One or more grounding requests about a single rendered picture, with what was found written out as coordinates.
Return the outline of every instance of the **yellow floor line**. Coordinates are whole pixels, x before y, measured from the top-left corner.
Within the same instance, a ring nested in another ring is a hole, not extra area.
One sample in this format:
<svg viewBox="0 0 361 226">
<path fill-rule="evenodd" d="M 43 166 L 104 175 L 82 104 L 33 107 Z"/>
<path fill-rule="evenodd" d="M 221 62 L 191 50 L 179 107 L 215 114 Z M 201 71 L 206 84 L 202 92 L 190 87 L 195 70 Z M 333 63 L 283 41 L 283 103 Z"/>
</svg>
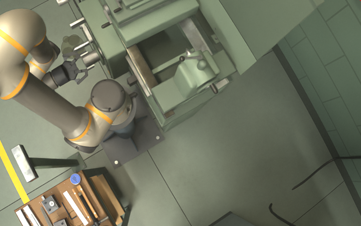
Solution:
<svg viewBox="0 0 361 226">
<path fill-rule="evenodd" d="M 29 199 L 27 193 L 25 192 L 25 189 L 24 189 L 23 185 L 21 184 L 19 178 L 17 177 L 17 174 L 10 162 L 8 155 L 6 154 L 6 151 L 5 151 L 4 146 L 2 145 L 1 141 L 0 141 L 0 157 L 2 159 L 2 162 L 4 163 L 6 170 L 8 171 L 8 174 L 9 174 L 11 180 L 13 181 L 13 184 L 14 184 L 17 192 L 19 193 L 21 200 L 23 201 L 24 204 L 28 203 L 30 201 L 30 199 Z"/>
</svg>

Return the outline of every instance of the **wooden table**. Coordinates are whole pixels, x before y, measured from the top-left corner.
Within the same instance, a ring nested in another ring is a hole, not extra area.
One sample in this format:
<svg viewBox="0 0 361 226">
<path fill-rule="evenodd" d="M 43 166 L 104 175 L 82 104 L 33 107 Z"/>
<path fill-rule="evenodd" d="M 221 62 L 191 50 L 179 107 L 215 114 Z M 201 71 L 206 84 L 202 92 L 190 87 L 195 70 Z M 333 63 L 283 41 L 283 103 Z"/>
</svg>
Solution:
<svg viewBox="0 0 361 226">
<path fill-rule="evenodd" d="M 84 173 L 85 171 L 87 171 L 87 170 L 82 170 L 82 171 L 78 172 L 78 174 L 81 177 L 80 185 L 82 186 L 83 191 L 85 192 L 86 196 L 89 198 L 89 201 L 91 202 L 92 206 L 94 207 L 94 209 L 98 215 L 97 219 L 101 220 L 108 215 L 110 215 L 110 217 L 111 217 L 111 219 L 104 221 L 101 224 L 101 226 L 116 226 L 117 224 L 121 223 L 123 221 L 121 216 L 125 212 L 122 207 L 120 209 L 118 208 L 117 211 L 114 211 L 113 204 L 111 205 L 112 210 L 109 209 L 109 205 L 106 203 L 106 201 L 112 200 L 112 202 L 114 203 L 115 196 L 114 196 L 114 194 L 112 194 L 112 192 L 109 192 L 109 189 L 106 194 L 104 193 L 104 188 L 107 189 L 109 187 L 109 185 L 105 179 L 103 179 L 103 180 L 98 179 L 98 178 L 104 178 L 104 176 L 101 175 L 101 177 L 98 177 L 98 176 L 89 177 L 90 174 L 88 173 L 88 176 L 86 176 L 86 174 Z M 52 223 L 54 223 L 61 219 L 67 218 L 70 225 L 81 226 L 82 222 L 79 219 L 79 217 L 76 217 L 73 220 L 69 218 L 65 208 L 68 210 L 68 212 L 72 218 L 75 217 L 76 214 L 75 214 L 75 211 L 73 210 L 73 208 L 71 207 L 71 205 L 69 204 L 69 202 L 67 201 L 67 199 L 63 195 L 64 192 L 68 191 L 68 193 L 70 194 L 70 196 L 73 199 L 73 201 L 75 202 L 75 204 L 78 206 L 80 211 L 83 213 L 84 217 L 87 218 L 85 211 L 82 207 L 83 205 L 81 203 L 79 203 L 75 194 L 72 191 L 72 189 L 76 188 L 77 186 L 78 185 L 73 185 L 70 182 L 70 178 L 68 178 L 68 179 L 64 180 L 63 182 L 59 183 L 58 185 L 56 185 L 55 187 L 49 189 L 48 191 L 46 191 L 43 194 L 39 195 L 38 197 L 34 198 L 27 204 L 24 204 L 23 206 L 19 207 L 18 209 L 15 210 L 15 212 L 17 212 L 20 209 L 23 209 L 25 206 L 28 205 L 30 207 L 30 209 L 32 210 L 32 212 L 34 213 L 34 215 L 36 216 L 36 218 L 38 219 L 39 223 L 42 226 L 47 226 L 45 218 L 40 209 L 40 207 L 43 207 L 42 196 L 45 196 L 45 198 L 48 198 L 51 195 L 55 195 L 56 199 L 59 202 L 60 208 L 58 210 L 56 210 L 55 212 L 48 215 L 50 221 Z M 91 218 L 87 218 L 87 220 L 89 222 L 89 224 L 87 224 L 87 226 L 93 225 L 93 221 L 91 220 Z"/>
</svg>

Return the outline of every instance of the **white strip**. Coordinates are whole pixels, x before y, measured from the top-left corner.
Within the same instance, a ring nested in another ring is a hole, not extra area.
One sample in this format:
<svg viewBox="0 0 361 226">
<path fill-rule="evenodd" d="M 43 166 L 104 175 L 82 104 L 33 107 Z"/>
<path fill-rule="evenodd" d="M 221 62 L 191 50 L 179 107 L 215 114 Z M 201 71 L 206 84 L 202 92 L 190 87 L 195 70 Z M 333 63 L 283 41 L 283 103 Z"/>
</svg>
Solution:
<svg viewBox="0 0 361 226">
<path fill-rule="evenodd" d="M 41 226 L 29 206 L 23 209 L 34 226 Z"/>
<path fill-rule="evenodd" d="M 18 210 L 16 212 L 16 215 L 19 218 L 19 220 L 23 226 L 30 226 L 21 210 Z"/>
<path fill-rule="evenodd" d="M 65 198 L 67 199 L 67 201 L 69 202 L 69 204 L 71 205 L 73 210 L 75 211 L 76 215 L 78 215 L 78 217 L 82 221 L 83 225 L 87 225 L 88 224 L 87 220 L 85 219 L 82 212 L 80 211 L 78 206 L 75 204 L 75 202 L 73 201 L 73 199 L 69 195 L 68 191 L 64 192 L 63 195 L 65 196 Z"/>
</svg>

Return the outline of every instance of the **green machine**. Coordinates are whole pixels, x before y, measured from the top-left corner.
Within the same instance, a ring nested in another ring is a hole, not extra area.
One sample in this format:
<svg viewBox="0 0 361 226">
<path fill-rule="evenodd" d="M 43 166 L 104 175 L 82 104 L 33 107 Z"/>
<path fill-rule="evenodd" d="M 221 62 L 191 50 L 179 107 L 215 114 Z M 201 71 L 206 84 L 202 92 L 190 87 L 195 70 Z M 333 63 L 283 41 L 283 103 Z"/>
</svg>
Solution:
<svg viewBox="0 0 361 226">
<path fill-rule="evenodd" d="M 59 5 L 69 0 L 57 0 Z M 82 0 L 85 65 L 129 73 L 163 131 L 193 116 L 323 0 Z"/>
<path fill-rule="evenodd" d="M 163 131 L 193 116 L 232 81 L 236 68 L 196 0 L 83 0 L 87 37 L 74 50 L 88 67 L 100 61 L 113 79 L 137 84 Z"/>
</svg>

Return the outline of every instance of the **gray cylindrical cap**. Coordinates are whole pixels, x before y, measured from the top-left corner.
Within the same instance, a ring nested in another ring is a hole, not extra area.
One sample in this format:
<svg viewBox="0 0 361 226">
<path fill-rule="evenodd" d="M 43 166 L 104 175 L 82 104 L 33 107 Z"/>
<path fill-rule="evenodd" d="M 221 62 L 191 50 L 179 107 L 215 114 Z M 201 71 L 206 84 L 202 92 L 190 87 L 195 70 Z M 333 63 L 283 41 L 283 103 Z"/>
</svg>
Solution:
<svg viewBox="0 0 361 226">
<path fill-rule="evenodd" d="M 91 101 L 102 112 L 114 112 L 125 102 L 123 87 L 113 79 L 98 82 L 92 89 Z"/>
</svg>

